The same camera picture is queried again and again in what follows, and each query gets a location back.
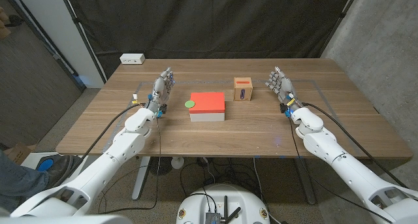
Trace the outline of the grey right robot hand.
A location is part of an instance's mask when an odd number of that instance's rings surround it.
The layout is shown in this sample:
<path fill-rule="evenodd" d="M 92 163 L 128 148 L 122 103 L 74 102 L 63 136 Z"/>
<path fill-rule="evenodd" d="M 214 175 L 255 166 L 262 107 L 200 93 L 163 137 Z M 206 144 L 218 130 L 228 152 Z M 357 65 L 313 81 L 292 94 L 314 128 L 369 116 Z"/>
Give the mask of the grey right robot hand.
<path fill-rule="evenodd" d="M 275 66 L 274 71 L 269 74 L 265 85 L 277 95 L 280 102 L 280 112 L 288 118 L 294 111 L 302 108 L 291 80 L 278 66 Z"/>

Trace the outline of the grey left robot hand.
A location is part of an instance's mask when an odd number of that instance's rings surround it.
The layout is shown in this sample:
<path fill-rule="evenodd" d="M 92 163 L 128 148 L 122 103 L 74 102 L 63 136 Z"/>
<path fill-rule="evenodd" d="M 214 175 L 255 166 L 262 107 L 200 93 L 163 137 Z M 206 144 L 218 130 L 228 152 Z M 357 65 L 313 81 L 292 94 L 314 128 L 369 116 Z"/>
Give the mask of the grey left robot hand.
<path fill-rule="evenodd" d="M 151 98 L 146 103 L 145 108 L 151 110 L 154 114 L 158 112 L 167 103 L 174 83 L 173 71 L 168 67 L 155 79 Z"/>

